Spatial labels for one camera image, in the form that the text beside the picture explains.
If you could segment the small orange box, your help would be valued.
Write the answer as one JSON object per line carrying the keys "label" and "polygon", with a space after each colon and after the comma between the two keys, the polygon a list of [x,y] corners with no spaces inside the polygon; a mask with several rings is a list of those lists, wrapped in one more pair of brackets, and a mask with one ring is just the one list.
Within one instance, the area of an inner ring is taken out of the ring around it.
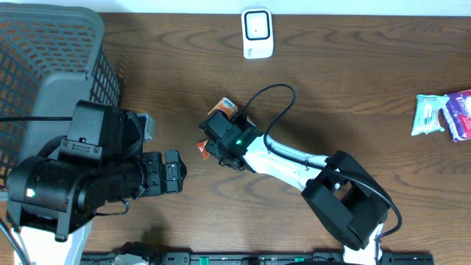
{"label": "small orange box", "polygon": [[238,112],[238,106],[232,102],[229,98],[223,97],[209,112],[208,115],[212,115],[217,110],[223,112],[228,119],[232,119]]}

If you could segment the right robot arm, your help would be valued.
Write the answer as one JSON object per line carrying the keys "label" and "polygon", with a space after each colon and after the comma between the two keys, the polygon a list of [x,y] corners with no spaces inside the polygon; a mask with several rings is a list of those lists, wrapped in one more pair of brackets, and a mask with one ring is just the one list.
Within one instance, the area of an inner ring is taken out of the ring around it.
{"label": "right robot arm", "polygon": [[344,262],[379,263],[378,239],[392,201],[351,155],[299,151],[256,129],[247,117],[229,119],[220,110],[199,128],[208,137],[204,150],[221,166],[267,174],[299,189],[325,229],[344,245]]}

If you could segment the mint green snack packet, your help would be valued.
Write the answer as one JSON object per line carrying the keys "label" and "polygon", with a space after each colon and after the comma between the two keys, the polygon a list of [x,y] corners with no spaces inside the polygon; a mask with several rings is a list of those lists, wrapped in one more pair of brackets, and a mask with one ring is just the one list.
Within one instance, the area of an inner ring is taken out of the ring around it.
{"label": "mint green snack packet", "polygon": [[411,135],[444,132],[439,121],[439,111],[443,109],[449,98],[437,95],[417,95],[417,107]]}

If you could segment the red orange snack bar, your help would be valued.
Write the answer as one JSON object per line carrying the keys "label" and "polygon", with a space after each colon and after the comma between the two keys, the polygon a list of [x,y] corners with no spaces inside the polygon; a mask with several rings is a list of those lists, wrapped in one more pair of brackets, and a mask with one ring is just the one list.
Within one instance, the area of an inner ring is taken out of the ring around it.
{"label": "red orange snack bar", "polygon": [[202,155],[202,158],[204,160],[207,160],[209,157],[210,157],[210,153],[206,150],[206,145],[208,143],[209,139],[205,139],[203,141],[200,141],[196,144],[197,148],[199,149],[201,155]]}

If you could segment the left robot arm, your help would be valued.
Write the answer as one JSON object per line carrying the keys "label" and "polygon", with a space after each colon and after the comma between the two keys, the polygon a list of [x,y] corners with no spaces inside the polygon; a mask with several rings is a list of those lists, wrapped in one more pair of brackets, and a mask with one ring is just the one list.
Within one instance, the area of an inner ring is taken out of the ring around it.
{"label": "left robot arm", "polygon": [[187,168],[177,150],[143,150],[145,118],[81,100],[69,121],[66,135],[7,178],[1,229],[17,264],[78,264],[103,205],[183,189]]}

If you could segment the purple noodle packet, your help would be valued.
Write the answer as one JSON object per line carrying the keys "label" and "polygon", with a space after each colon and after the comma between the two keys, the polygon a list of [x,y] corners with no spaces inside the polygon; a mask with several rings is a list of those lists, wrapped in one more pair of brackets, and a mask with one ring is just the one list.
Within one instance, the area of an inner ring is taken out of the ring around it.
{"label": "purple noodle packet", "polygon": [[442,109],[450,137],[454,142],[470,140],[470,89],[445,94],[448,101]]}

